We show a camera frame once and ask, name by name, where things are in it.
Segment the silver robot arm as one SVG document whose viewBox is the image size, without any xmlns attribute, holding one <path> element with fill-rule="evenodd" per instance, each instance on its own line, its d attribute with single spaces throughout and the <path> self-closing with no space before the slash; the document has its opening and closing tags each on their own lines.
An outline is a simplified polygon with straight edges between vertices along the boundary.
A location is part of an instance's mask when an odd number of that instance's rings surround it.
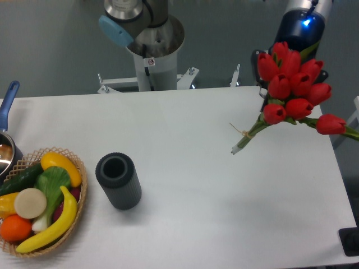
<svg viewBox="0 0 359 269">
<path fill-rule="evenodd" d="M 288 1 L 274 41 L 316 54 L 332 1 Z M 177 54 L 185 40 L 181 22 L 168 12 L 168 1 L 104 1 L 99 27 L 104 35 L 132 54 L 140 91 L 194 88 L 199 70 L 180 75 Z"/>
</svg>

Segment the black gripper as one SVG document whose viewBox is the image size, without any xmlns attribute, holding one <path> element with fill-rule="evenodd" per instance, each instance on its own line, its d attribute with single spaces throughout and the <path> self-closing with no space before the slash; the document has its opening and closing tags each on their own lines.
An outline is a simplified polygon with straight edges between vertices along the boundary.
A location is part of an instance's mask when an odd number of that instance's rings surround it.
<svg viewBox="0 0 359 269">
<path fill-rule="evenodd" d="M 316 58 L 316 52 L 325 29 L 325 17 L 316 12 L 314 8 L 294 8 L 286 11 L 274 43 L 286 41 L 290 50 L 301 53 L 302 63 Z M 260 87 L 259 95 L 264 99 L 262 108 L 268 103 L 268 82 L 259 75 L 257 60 L 263 50 L 254 50 L 251 55 L 252 72 L 257 85 Z"/>
</svg>

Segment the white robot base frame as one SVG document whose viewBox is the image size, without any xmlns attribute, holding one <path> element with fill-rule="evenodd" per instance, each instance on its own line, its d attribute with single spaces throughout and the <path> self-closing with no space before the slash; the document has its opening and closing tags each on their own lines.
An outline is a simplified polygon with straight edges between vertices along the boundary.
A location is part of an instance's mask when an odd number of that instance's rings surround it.
<svg viewBox="0 0 359 269">
<path fill-rule="evenodd" d="M 145 73 L 140 77 L 102 79 L 98 74 L 99 94 L 114 94 L 126 89 L 137 88 L 140 92 L 165 90 L 194 90 L 197 88 L 196 79 L 200 70 L 190 67 L 185 73 L 175 75 L 172 70 L 162 73 Z"/>
</svg>

